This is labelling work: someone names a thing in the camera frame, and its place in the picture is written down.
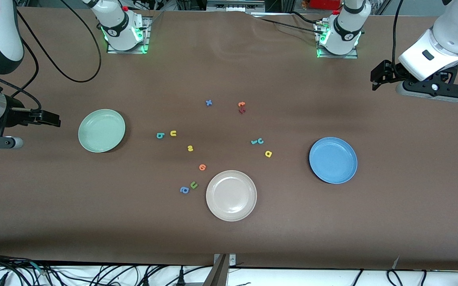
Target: blue plate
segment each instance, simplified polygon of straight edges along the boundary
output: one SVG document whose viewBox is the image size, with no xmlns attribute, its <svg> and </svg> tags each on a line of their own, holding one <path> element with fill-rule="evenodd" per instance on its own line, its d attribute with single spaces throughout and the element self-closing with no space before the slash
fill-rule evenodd
<svg viewBox="0 0 458 286">
<path fill-rule="evenodd" d="M 336 137 L 319 139 L 312 146 L 309 161 L 314 173 L 323 181 L 341 184 L 356 173 L 356 153 L 344 140 Z"/>
</svg>

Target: plate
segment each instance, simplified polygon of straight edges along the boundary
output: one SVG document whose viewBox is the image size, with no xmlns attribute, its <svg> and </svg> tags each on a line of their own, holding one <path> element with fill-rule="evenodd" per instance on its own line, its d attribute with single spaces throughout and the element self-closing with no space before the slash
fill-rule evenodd
<svg viewBox="0 0 458 286">
<path fill-rule="evenodd" d="M 240 171 L 227 170 L 211 179 L 206 190 L 206 203 L 211 212 L 225 221 L 247 217 L 258 199 L 256 185 Z"/>
<path fill-rule="evenodd" d="M 101 153 L 116 147 L 125 135 L 125 120 L 111 109 L 91 112 L 79 126 L 79 142 L 88 151 Z"/>
<path fill-rule="evenodd" d="M 336 137 L 318 140 L 312 146 L 309 161 L 319 179 L 331 184 L 349 181 L 358 168 L 356 153 L 351 145 Z"/>
</svg>

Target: red box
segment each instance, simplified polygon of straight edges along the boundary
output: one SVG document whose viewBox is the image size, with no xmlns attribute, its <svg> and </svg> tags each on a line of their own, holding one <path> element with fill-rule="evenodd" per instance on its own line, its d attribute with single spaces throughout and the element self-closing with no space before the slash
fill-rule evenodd
<svg viewBox="0 0 458 286">
<path fill-rule="evenodd" d="M 337 10 L 340 7 L 340 0 L 311 0 L 309 7 L 323 10 Z"/>
</svg>

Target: white plate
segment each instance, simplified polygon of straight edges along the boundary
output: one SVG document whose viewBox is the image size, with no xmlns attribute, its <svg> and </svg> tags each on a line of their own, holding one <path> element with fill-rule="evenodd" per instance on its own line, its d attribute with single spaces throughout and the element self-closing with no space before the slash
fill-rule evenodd
<svg viewBox="0 0 458 286">
<path fill-rule="evenodd" d="M 206 203 L 211 212 L 225 221 L 247 217 L 258 199 L 256 185 L 246 174 L 227 170 L 211 179 L 206 190 Z"/>
</svg>

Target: brown table surface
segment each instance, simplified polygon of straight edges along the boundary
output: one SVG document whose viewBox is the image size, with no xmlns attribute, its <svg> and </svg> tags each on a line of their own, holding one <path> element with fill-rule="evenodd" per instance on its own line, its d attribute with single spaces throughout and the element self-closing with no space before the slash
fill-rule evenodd
<svg viewBox="0 0 458 286">
<path fill-rule="evenodd" d="M 70 11 L 22 13 L 70 76 L 95 71 L 94 44 Z M 434 20 L 401 17 L 398 54 Z M 370 71 L 391 57 L 392 21 L 371 16 L 358 60 L 337 60 L 316 58 L 309 32 L 244 13 L 165 12 L 148 54 L 104 52 L 89 83 L 61 76 L 20 24 L 40 61 L 28 90 L 62 126 L 6 130 L 25 145 L 0 150 L 0 255 L 209 264 L 234 252 L 245 266 L 383 269 L 400 255 L 399 268 L 458 269 L 458 103 L 399 96 L 395 84 L 371 90 Z M 27 54 L 4 78 L 22 85 L 33 71 Z M 101 108 L 120 112 L 127 132 L 95 154 L 81 147 L 78 126 Z M 178 136 L 156 138 L 171 130 Z M 358 156 L 345 184 L 309 167 L 311 146 L 326 136 Z M 217 219 L 206 205 L 207 184 L 224 170 L 256 184 L 257 205 L 242 221 Z M 181 194 L 192 181 L 199 187 Z"/>
</svg>

